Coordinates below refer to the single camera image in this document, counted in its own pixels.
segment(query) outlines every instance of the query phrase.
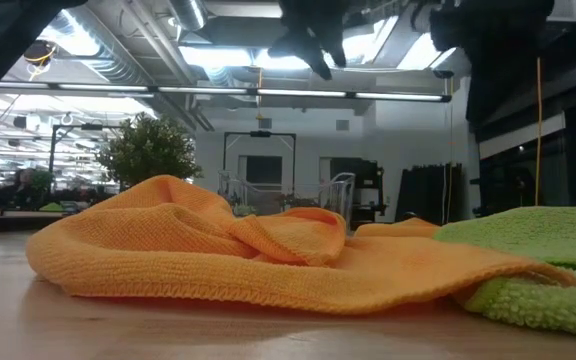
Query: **ceiling light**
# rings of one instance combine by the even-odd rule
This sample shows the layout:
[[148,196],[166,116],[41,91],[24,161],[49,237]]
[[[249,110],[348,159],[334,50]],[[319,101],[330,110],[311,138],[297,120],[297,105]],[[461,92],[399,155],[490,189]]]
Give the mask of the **ceiling light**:
[[430,66],[441,53],[435,49],[430,33],[417,39],[401,61],[397,70],[424,70]]
[[375,39],[375,34],[357,35],[344,39],[343,47],[346,59],[351,62],[353,59],[359,59],[372,45]]
[[97,143],[89,141],[89,140],[77,140],[75,141],[75,145],[80,145],[88,149],[95,149],[97,148]]
[[59,122],[61,125],[72,125],[73,119],[72,116],[70,114],[66,114],[64,115],[64,117],[61,118],[61,121]]
[[130,85],[90,85],[90,84],[60,84],[64,90],[92,90],[92,91],[148,91],[146,86]]
[[255,66],[270,70],[304,70],[310,69],[310,66],[296,56],[284,56],[271,58],[268,50],[263,49],[255,58]]
[[431,69],[436,69],[437,67],[439,67],[439,65],[441,65],[444,61],[446,61],[450,55],[452,55],[455,50],[457,50],[457,48],[452,48],[452,49],[448,49],[446,51],[444,51],[438,58],[437,60],[435,60],[435,62],[432,63],[432,65],[430,65]]
[[246,95],[246,89],[235,88],[208,88],[208,87],[170,87],[163,86],[159,88],[161,92],[185,93],[185,94],[208,94],[208,95]]
[[109,97],[119,97],[119,98],[139,98],[139,99],[152,99],[155,94],[133,94],[133,93],[108,93]]
[[397,20],[399,20],[399,17],[393,16],[388,18],[388,20],[381,20],[375,23],[375,34],[377,34],[377,36],[370,48],[368,48],[364,53],[362,63],[366,64],[375,60],[377,54],[379,54],[381,49],[384,47],[386,40],[388,40],[388,37],[392,33],[392,30],[395,28]]
[[75,109],[75,114],[81,111],[86,113],[98,113],[106,115],[133,115],[141,112],[148,113],[151,116],[154,114],[151,108],[144,106],[139,101],[130,97],[109,98],[89,96],[55,96],[55,99],[58,100],[61,104]]
[[366,100],[400,100],[400,101],[426,101],[426,102],[442,102],[449,99],[442,95],[389,94],[389,93],[357,93],[356,98]]
[[48,84],[34,82],[8,82],[0,81],[0,88],[9,89],[48,89]]
[[190,65],[207,68],[252,65],[250,54],[244,49],[180,46],[179,51]]
[[[56,152],[56,155],[90,155],[87,152]],[[0,155],[20,155],[29,157],[50,157],[49,151],[0,151]]]
[[309,90],[284,90],[284,89],[259,89],[259,95],[279,95],[279,96],[308,96],[308,97],[337,97],[343,98],[346,93],[343,91],[309,91]]

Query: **orange cable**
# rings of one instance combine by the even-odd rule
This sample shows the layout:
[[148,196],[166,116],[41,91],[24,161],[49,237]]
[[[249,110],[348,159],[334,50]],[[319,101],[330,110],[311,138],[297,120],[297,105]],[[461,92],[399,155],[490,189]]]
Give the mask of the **orange cable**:
[[541,184],[541,126],[544,120],[544,106],[541,89],[541,58],[537,58],[537,169],[535,184],[535,206],[539,206],[539,187]]
[[[450,78],[450,96],[455,95],[455,78]],[[450,223],[450,206],[452,205],[452,163],[453,163],[453,122],[452,122],[452,104],[450,104],[450,170],[448,172],[448,212],[446,214],[446,223]]]

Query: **potted plant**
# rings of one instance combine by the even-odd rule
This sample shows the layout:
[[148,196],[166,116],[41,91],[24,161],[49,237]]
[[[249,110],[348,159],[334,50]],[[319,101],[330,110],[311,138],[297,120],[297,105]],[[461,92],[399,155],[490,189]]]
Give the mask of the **potted plant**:
[[50,196],[50,187],[54,177],[49,171],[32,170],[30,172],[30,189],[28,198],[21,204],[22,208],[29,207],[32,210],[38,210]]
[[201,176],[194,154],[193,141],[177,120],[142,113],[124,121],[119,136],[107,141],[96,157],[110,179],[133,186],[156,175]]

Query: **hanging cable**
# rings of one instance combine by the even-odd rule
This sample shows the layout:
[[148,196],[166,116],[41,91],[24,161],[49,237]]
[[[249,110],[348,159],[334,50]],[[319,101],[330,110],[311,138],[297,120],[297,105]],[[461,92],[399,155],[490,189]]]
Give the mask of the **hanging cable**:
[[[46,55],[44,56],[39,63],[39,66],[37,66],[37,69],[35,69],[35,72],[32,73],[32,75],[30,76],[30,79],[28,81],[33,81],[35,79],[35,77],[39,74],[43,74],[44,72],[46,72],[47,70],[42,70],[41,66],[44,64],[44,62],[46,61],[46,59],[50,58],[50,55]],[[4,112],[0,115],[0,125],[1,125],[1,121],[9,115],[9,113],[12,111],[13,107],[15,106],[15,103],[17,102],[17,100],[19,100],[19,98],[21,97],[21,94],[17,95],[11,102],[10,105],[8,105],[8,107],[6,108],[6,110],[4,110]]]
[[[450,96],[455,95],[455,77],[450,78]],[[454,132],[453,132],[453,107],[450,102],[450,170],[448,171],[448,209],[446,223],[450,222],[450,206],[452,205],[452,164],[454,162]]]
[[[448,79],[444,79],[444,94],[448,93]],[[444,128],[448,127],[448,104],[444,106]],[[448,190],[447,182],[446,182],[446,164],[441,162],[441,173],[443,177],[443,186],[441,188],[441,225],[445,225],[447,223],[446,220],[446,193]]]
[[[259,68],[259,84],[257,88],[261,89],[261,85],[263,83],[263,68]],[[261,115],[261,96],[257,96],[257,120],[261,121],[263,119],[263,115]]]
[[57,45],[54,45],[52,47],[52,49],[50,49],[50,52],[44,56],[40,56],[40,57],[34,58],[34,59],[24,56],[24,59],[26,59],[26,61],[28,61],[30,63],[40,62],[43,64],[43,62],[45,62],[47,59],[49,59],[50,57],[52,57],[55,54],[55,51],[57,51]]
[[537,169],[535,171],[535,206],[539,206],[541,184],[541,126],[544,120],[544,106],[541,89],[541,58],[537,58]]

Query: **desk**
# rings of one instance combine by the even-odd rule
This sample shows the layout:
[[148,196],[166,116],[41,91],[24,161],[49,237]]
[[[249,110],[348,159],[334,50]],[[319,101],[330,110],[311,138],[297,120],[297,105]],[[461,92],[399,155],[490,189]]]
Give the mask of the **desk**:
[[180,300],[84,299],[38,279],[0,234],[0,359],[576,359],[576,337],[449,301],[364,317]]

